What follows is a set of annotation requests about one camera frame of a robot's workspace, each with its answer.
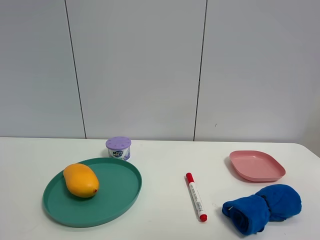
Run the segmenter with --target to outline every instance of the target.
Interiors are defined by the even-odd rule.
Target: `yellow mango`
[[[94,171],[87,165],[74,163],[63,170],[65,184],[70,193],[80,198],[90,198],[99,189],[99,181]]]

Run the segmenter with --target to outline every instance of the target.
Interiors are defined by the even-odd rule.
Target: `marker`
[[[197,190],[194,178],[192,177],[192,174],[190,172],[188,172],[186,175],[186,179],[188,180],[189,183],[189,188],[192,194],[192,199],[196,208],[196,211],[198,212],[198,216],[199,219],[201,220],[201,222],[205,222],[208,219],[207,214],[205,213],[203,204],[201,202],[200,196],[199,196],[199,192]]]

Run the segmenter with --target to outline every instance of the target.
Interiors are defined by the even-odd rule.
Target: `jar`
[[[110,158],[124,161],[130,158],[131,140],[128,137],[116,136],[110,138],[105,142],[105,146],[108,149]]]

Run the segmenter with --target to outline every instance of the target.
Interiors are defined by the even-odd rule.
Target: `pink square plate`
[[[274,182],[286,174],[279,162],[261,151],[233,151],[230,160],[237,173],[252,182]]]

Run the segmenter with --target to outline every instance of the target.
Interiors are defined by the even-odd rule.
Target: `blue cloth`
[[[299,214],[301,207],[301,198],[292,187],[275,184],[254,195],[225,202],[222,212],[242,234],[250,235],[262,232],[269,221],[284,221]]]

